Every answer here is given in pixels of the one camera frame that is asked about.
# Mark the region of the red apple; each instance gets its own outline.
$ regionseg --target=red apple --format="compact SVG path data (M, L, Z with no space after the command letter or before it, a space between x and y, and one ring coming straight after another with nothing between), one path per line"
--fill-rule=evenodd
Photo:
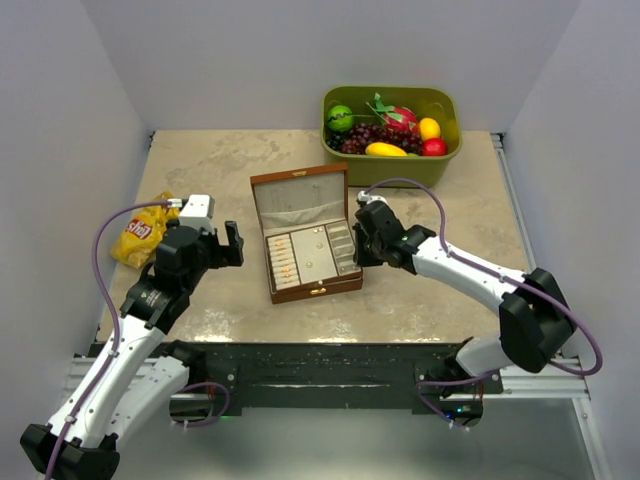
M422 155L424 157L442 157L447 154L447 144L441 138L430 138L424 141Z

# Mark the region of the yellow chip bag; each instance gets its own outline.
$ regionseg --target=yellow chip bag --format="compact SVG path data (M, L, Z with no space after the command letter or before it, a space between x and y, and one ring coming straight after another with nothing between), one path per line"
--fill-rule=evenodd
M171 192L162 192L154 201L174 198ZM145 207L127 225L116 243L111 256L135 268L142 267L153 254L167 230L167 220L178 218L180 210L163 206Z

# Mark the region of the dragon fruit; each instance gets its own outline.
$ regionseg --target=dragon fruit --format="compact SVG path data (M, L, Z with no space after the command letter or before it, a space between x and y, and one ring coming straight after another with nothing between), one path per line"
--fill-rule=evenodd
M367 105L380 118L384 126L401 132L420 133L418 119L411 110L404 107L394 107L393 105L385 106L380 101L379 93L375 94L373 100L375 107L369 102L367 102Z

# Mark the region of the brown wooden box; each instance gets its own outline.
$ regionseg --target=brown wooden box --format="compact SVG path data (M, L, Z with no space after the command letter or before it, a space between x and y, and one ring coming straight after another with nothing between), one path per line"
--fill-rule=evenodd
M347 185L346 163L251 177L273 303L362 288Z

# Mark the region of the beige tabletop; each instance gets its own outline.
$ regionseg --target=beige tabletop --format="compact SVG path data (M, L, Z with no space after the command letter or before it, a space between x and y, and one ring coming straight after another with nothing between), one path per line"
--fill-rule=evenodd
M447 240L489 261L526 266L518 229L491 137L464 132L464 143L435 191L444 203ZM177 197L215 198L214 224L235 220L245 240L241 268L209 271L169 339L202 342L458 342L496 331L498 320L480 304L435 280L388 266L365 270L361 291L272 305L249 177L321 165L317 131L205 130L155 134L138 201L163 190ZM350 189L350 214L359 189ZM422 192L384 189L405 228L439 225ZM111 294L119 306L139 271L118 265ZM103 319L98 340L111 332Z

